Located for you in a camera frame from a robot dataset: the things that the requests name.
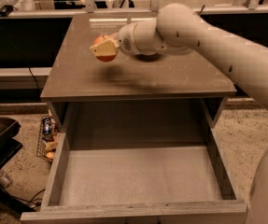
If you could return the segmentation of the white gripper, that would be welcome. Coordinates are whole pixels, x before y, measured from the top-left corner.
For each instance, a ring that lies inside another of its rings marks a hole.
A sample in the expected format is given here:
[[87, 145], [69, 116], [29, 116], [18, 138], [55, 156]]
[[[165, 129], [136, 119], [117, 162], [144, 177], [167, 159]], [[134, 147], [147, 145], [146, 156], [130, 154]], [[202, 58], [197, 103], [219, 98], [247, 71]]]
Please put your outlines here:
[[119, 48], [126, 55], [138, 55], [139, 49], [134, 40], [135, 26], [135, 23], [127, 24], [117, 33], [98, 36], [90, 46], [90, 51], [95, 57], [116, 56]]

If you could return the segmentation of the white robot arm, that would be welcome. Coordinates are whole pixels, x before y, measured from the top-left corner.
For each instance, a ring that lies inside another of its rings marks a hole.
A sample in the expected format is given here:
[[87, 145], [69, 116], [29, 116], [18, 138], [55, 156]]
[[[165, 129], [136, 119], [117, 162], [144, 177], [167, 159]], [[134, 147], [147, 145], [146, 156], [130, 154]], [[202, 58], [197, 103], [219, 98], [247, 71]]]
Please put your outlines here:
[[[207, 23], [182, 4], [169, 4], [156, 18], [125, 25], [91, 46], [92, 54], [107, 62], [120, 51], [150, 55], [186, 49], [198, 52], [268, 110], [268, 48]], [[254, 175], [245, 224], [268, 224], [268, 148]]]

